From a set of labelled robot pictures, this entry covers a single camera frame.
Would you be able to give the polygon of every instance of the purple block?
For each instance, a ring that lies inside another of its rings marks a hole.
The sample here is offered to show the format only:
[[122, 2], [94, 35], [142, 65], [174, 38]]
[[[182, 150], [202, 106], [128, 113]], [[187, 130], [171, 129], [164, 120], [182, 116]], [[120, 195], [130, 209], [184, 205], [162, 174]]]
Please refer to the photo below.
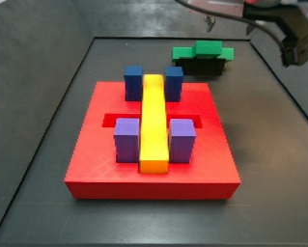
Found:
[[171, 119], [170, 162], [190, 163], [196, 132], [192, 120]]
[[139, 119], [120, 118], [115, 125], [118, 162], [135, 163], [139, 160]]

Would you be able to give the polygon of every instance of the large red base block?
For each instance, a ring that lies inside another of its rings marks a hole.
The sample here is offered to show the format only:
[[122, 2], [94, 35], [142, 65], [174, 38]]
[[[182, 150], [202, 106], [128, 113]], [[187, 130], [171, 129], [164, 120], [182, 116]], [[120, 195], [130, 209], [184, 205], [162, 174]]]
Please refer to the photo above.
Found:
[[116, 163], [116, 118], [138, 118], [140, 102], [126, 101], [123, 82], [99, 82], [80, 131], [64, 182], [76, 199], [228, 199], [240, 178], [204, 83], [183, 83], [182, 101], [167, 103], [170, 118], [188, 118], [196, 127], [190, 164], [170, 164], [164, 175], [140, 174], [138, 164]]

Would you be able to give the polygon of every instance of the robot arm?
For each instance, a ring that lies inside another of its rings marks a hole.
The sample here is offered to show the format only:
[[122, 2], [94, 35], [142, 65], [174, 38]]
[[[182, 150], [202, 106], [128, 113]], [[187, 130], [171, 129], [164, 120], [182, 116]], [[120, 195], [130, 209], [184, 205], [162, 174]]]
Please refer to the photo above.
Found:
[[[263, 30], [275, 40], [282, 50], [283, 65], [302, 66], [308, 61], [308, 1], [282, 3], [282, 0], [175, 0], [195, 12], [206, 14], [210, 28], [214, 26], [211, 16], [231, 18], [246, 22], [250, 27]], [[276, 34], [256, 23], [258, 20], [275, 22], [286, 34], [280, 41]]]

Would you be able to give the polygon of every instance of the cable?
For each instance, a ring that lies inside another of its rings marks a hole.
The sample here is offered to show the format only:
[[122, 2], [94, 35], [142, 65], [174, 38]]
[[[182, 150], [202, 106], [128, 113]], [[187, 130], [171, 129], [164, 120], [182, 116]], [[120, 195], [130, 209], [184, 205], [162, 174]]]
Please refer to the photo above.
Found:
[[248, 19], [244, 19], [244, 18], [240, 18], [238, 16], [234, 16], [234, 15], [230, 15], [230, 14], [223, 14], [223, 13], [218, 13], [218, 12], [211, 12], [211, 11], [207, 11], [186, 2], [183, 2], [182, 0], [174, 0], [178, 4], [180, 4], [182, 6], [184, 6], [186, 8], [191, 9], [192, 11], [195, 12], [199, 12], [202, 14], [206, 14], [206, 15], [214, 15], [216, 17], [222, 17], [222, 18], [227, 18], [227, 19], [232, 19], [232, 20], [236, 20], [236, 21], [242, 21], [244, 23], [247, 23], [248, 25], [256, 27], [258, 29], [260, 29], [267, 35], [270, 35], [270, 37], [272, 38], [272, 40], [275, 41], [275, 43], [279, 45], [280, 49], [283, 52], [286, 52], [286, 47], [284, 45], [282, 44], [280, 42], [280, 39], [278, 38], [278, 36], [272, 33], [271, 30], [268, 30], [266, 27], [263, 27], [262, 25], [259, 25], [258, 23], [255, 23], [254, 21], [248, 20]]

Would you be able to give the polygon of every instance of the blue block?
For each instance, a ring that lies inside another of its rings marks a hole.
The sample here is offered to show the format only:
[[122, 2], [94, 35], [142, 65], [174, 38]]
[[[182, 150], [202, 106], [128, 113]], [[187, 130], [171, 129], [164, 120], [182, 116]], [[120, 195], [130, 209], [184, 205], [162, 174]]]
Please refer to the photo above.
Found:
[[171, 119], [170, 162], [190, 163], [196, 132], [192, 120]]
[[166, 101], [180, 102], [183, 82], [182, 67], [166, 67]]
[[118, 162], [138, 163], [139, 119], [118, 119], [114, 138], [118, 152]]
[[126, 101], [142, 101], [143, 95], [143, 68], [126, 66]]

